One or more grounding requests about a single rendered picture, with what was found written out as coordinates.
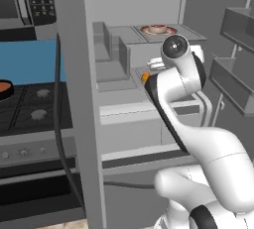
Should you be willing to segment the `grey fridge door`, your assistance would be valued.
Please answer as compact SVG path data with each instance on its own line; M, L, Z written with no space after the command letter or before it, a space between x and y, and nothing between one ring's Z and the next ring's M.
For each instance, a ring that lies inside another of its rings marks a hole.
M254 88L254 55L239 50L220 35L224 11L228 7L243 7L247 0L187 0L184 25L206 37L202 44L205 69L210 70L216 57L234 57L232 73L249 87ZM254 117L243 116L230 101L220 94L211 81L203 93L212 103L210 123L234 133L254 159Z
M55 0L88 229L107 229L91 0Z

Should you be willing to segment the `grey freezer drawer front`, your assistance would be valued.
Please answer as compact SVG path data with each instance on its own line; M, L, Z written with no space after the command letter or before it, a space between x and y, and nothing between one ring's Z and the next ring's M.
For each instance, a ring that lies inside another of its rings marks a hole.
M104 171L105 181L132 184L154 183L159 169L142 172ZM164 214L168 199L158 195L154 188L132 188L105 185L107 229L140 229L153 226Z

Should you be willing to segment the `black saucepan with marinade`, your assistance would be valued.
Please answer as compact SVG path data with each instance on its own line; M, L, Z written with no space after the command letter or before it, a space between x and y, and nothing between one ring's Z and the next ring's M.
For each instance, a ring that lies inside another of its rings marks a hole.
M14 85L10 80L0 79L0 100L8 99L14 94Z

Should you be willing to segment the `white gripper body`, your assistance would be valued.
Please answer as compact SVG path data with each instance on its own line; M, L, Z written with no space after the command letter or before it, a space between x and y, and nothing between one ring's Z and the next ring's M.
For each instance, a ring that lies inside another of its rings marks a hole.
M148 61L147 66L149 67L150 71L161 70L166 68L163 63L163 60L160 57L151 58Z

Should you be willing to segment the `grey fridge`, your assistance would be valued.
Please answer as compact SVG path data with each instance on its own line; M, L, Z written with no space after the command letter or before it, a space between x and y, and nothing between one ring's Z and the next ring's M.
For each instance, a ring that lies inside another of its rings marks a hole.
M184 26L187 0L92 0L93 19L103 21L130 47L132 68L141 67L160 54L160 44L137 40L138 25L177 25L184 34L195 32Z

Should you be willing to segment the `brown steak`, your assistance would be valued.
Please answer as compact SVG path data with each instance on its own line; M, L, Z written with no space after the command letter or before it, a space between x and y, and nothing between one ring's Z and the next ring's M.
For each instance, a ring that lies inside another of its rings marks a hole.
M163 34L167 31L167 27L165 25L151 25L149 27L149 32L153 34Z

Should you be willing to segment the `black gas hob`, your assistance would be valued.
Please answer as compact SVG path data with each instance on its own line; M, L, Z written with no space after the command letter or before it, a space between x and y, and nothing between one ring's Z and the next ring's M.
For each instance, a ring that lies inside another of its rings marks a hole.
M0 137L54 130L55 84L16 85L0 102Z

